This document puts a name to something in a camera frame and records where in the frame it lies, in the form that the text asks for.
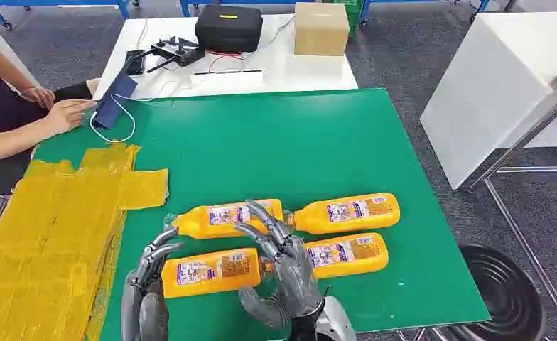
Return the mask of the person's left hand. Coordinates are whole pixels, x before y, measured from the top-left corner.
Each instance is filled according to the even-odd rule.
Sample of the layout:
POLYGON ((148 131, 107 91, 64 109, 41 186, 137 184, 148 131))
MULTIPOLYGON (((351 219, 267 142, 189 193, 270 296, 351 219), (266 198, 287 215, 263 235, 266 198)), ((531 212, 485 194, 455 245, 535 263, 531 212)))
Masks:
POLYGON ((42 87, 30 87, 22 91, 21 96, 29 102, 36 103, 46 109, 51 109, 55 104, 55 93, 42 87))

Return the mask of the person's right hand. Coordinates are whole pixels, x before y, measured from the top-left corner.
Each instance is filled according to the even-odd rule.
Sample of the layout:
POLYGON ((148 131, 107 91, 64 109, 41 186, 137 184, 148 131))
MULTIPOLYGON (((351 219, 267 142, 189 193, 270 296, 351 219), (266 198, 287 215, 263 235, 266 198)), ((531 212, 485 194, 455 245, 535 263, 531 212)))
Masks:
POLYGON ((56 136, 73 130, 81 125, 86 111, 96 105, 96 102, 86 99, 68 99, 54 104, 44 119, 48 135, 56 136))

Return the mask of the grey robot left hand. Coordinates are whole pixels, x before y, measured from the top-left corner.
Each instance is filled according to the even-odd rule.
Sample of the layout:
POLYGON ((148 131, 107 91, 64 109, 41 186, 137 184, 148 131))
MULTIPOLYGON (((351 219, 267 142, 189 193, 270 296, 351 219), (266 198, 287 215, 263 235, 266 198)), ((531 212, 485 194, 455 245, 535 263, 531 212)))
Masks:
POLYGON ((167 340, 169 312, 161 271, 168 255, 181 243, 171 243, 176 229, 160 233, 144 247, 136 269, 126 275, 121 297, 122 340, 167 340))

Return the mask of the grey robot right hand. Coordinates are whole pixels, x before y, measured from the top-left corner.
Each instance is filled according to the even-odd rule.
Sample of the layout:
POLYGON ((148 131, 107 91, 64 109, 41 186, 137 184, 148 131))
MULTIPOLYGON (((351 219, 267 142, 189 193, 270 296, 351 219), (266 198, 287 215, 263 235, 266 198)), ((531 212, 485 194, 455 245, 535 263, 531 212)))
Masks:
POLYGON ((243 309, 265 326, 283 328, 294 318, 314 313, 323 303, 313 265, 303 240, 281 220, 253 200, 247 200, 244 205, 261 221, 267 233, 245 222, 235 222, 233 226, 251 237, 271 261, 276 289, 263 298, 252 287, 244 286, 238 290, 239 300, 243 309))

